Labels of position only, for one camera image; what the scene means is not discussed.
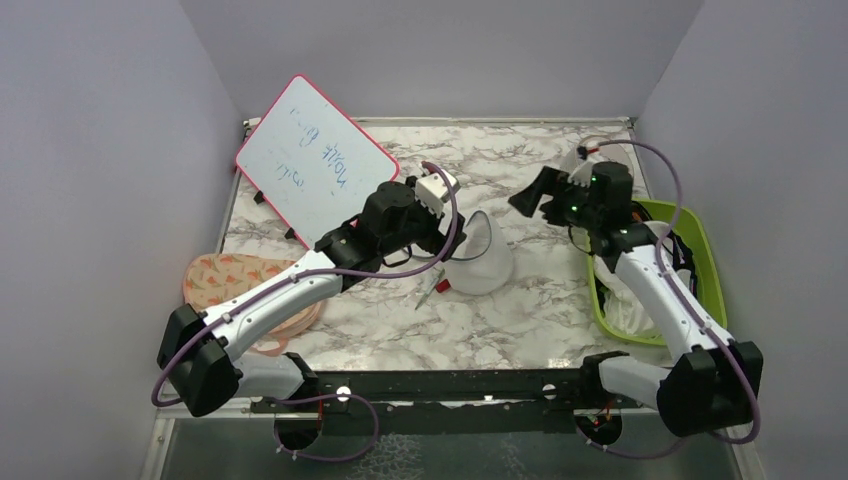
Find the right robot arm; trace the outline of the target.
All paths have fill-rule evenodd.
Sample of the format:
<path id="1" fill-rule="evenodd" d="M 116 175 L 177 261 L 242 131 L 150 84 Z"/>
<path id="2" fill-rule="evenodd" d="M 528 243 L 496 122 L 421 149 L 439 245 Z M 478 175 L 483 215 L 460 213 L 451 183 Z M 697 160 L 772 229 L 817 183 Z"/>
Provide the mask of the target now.
<path id="1" fill-rule="evenodd" d="M 740 443 L 753 441 L 762 424 L 758 388 L 763 355 L 717 324 L 672 270 L 664 237 L 632 218 L 633 178 L 615 162 L 571 173 L 545 167 L 508 202 L 525 217 L 536 212 L 555 226 L 586 231 L 590 251 L 635 295 L 659 328 L 670 369 L 623 353 L 585 360 L 579 398 L 600 407 L 615 395 L 656 410 L 677 437 L 748 425 Z"/>

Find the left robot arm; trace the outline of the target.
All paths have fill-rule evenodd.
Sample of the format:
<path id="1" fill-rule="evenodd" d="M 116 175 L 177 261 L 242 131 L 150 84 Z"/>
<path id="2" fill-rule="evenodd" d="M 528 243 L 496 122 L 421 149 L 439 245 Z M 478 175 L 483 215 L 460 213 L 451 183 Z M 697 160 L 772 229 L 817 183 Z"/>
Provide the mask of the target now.
<path id="1" fill-rule="evenodd" d="M 234 299 L 198 311 L 175 309 L 156 356 L 162 374 L 151 401 L 183 404 L 194 417 L 208 415 L 237 397 L 275 395 L 298 411 L 313 401 L 307 365 L 294 354 L 265 364 L 244 360 L 250 347 L 302 310 L 339 295 L 366 278 L 396 279 L 388 255 L 413 245 L 432 254 L 434 266 L 463 241 L 464 219 L 453 212 L 440 230 L 444 206 L 457 209 L 458 181 L 432 173 L 406 182 L 387 181 L 368 196 L 362 211 L 325 234 L 283 272 Z"/>

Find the white mesh laundry bag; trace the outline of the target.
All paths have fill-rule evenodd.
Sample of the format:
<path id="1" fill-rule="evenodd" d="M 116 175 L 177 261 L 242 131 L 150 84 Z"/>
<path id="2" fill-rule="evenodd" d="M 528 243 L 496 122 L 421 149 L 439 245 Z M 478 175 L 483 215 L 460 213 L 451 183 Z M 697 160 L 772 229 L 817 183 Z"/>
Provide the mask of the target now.
<path id="1" fill-rule="evenodd" d="M 494 217 L 475 211 L 464 228 L 466 239 L 445 263 L 445 278 L 459 293 L 487 295 L 511 278 L 514 257 Z"/>

